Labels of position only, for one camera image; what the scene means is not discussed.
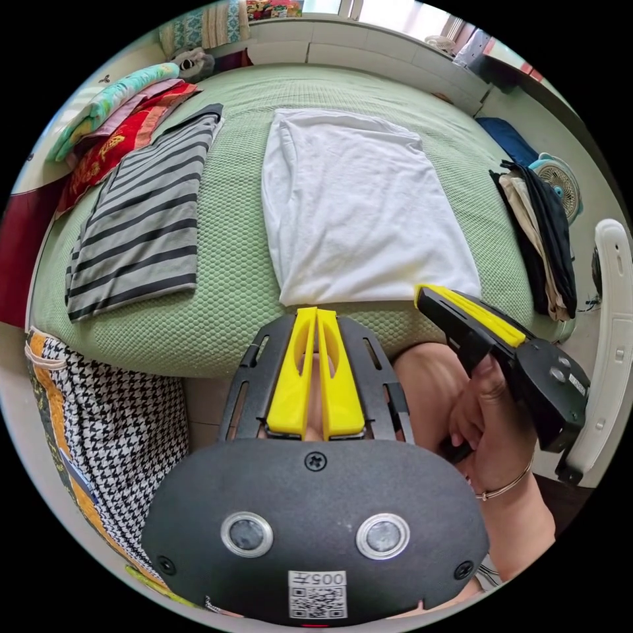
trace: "label sticker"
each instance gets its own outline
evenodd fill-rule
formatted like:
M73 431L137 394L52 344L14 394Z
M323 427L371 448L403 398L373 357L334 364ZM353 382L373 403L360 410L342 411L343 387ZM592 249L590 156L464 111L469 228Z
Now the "label sticker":
M67 473L74 479L75 483L90 497L92 502L97 506L99 505L99 500L97 496L94 494L92 490L92 486L88 483L88 480L83 476L83 473L64 455L64 453L59 449L59 454L61 455L61 459L64 462L64 466L66 467Z
M209 611L213 611L213 613L221 613L222 612L222 610L219 607L216 607L213 604L211 604L211 598L209 598L209 596L207 596L207 595L204 596L204 606Z
M571 382L583 396L587 393L585 388L580 384L580 381L573 374L569 374L569 382Z
M339 572L288 572L290 617L340 620L347 617L347 576Z

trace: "hand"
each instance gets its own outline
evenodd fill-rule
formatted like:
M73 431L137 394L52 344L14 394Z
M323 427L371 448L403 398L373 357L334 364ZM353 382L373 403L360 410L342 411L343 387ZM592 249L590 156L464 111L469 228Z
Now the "hand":
M453 446L473 452L457 465L477 494L503 488L528 466L536 445L534 427L514 402L497 361L486 356L450 414Z

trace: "green textured blanket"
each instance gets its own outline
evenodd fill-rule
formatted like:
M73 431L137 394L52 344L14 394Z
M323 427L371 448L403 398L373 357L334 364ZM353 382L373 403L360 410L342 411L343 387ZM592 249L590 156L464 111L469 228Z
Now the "green textured blanket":
M444 101L344 69L308 65L250 67L201 82L156 134L204 104L224 104L225 123L207 158L198 201L198 288L128 305L71 324L64 304L68 255L99 189L53 227L33 296L33 325L84 356L135 371L182 377L234 372L258 329L282 314L260 199L261 168L273 112L321 107L376 115L420 134L466 241L485 301L535 334L555 340L561 327L533 312L528 277L489 169L503 150L468 115ZM387 354L443 340L413 305L333 306L378 336Z

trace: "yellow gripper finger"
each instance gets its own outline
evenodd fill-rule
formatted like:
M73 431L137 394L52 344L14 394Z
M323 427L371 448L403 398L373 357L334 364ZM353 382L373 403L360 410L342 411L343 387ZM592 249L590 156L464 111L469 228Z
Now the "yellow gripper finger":
M310 384L315 350L316 308L300 308L279 372L270 411L268 430L305 439Z
M336 312L318 310L316 314L324 440L358 435L365 428L365 417ZM330 371L328 358L333 371Z
M519 345L526 341L526 335L523 332L517 330L514 326L510 325L507 321L501 317L489 312L484 306L481 306L470 299L466 299L459 293L449 290L442 286L428 286L426 284L419 284L415 287L415 307L417 308L418 297L420 292L428 288L437 293L441 297L444 297L451 303L453 303L459 310L476 321L481 323L485 328L492 332L495 336L500 338L504 343L510 347L517 348Z

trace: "striped shirt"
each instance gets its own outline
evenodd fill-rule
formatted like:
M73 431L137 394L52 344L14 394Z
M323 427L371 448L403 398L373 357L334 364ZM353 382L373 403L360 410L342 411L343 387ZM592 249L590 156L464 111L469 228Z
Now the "striped shirt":
M222 122L222 105L208 105L127 154L108 177L66 270L72 322L195 289L198 190Z

